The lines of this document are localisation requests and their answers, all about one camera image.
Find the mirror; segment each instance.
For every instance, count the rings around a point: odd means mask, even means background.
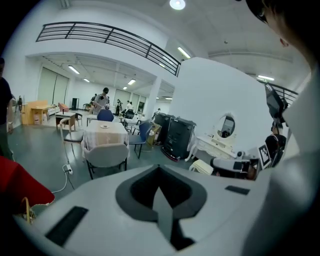
[[[224,115],[220,118],[216,127],[217,133],[221,138],[228,138],[235,130],[235,120],[230,115]]]

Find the red cloth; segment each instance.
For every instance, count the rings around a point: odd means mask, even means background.
[[[26,211],[21,205],[24,197],[28,198],[30,207],[53,202],[54,194],[36,181],[20,164],[0,156],[0,193],[8,202],[6,209],[12,214]]]

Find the black speaker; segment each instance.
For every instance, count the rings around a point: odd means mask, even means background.
[[[72,107],[71,107],[72,110],[77,110],[77,101],[78,100],[79,100],[78,98],[72,98]]]

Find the vanity table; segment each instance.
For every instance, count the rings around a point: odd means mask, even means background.
[[[230,112],[225,113],[216,123],[217,126],[213,127],[213,138],[207,135],[197,136],[195,138],[189,156],[185,159],[186,162],[189,161],[191,157],[192,159],[195,158],[198,150],[205,151],[215,158],[235,159],[237,157],[232,147],[237,136],[235,116]],[[222,136],[222,131],[225,131],[225,137]]]
[[[208,136],[198,136],[196,137],[195,142],[190,149],[189,156],[185,161],[189,161],[191,157],[193,159],[198,150],[205,151],[215,158],[234,159],[237,156],[236,153],[232,152],[232,147],[224,144],[222,141]]]

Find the white dresser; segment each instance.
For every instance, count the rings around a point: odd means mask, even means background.
[[[236,158],[237,154],[232,151],[232,147],[223,143],[220,140],[210,138],[208,136],[198,136],[195,139],[194,144],[190,149],[190,153],[188,158],[185,161],[189,161],[195,157],[198,150],[207,152],[210,156],[215,158],[222,158],[222,159],[234,159]]]

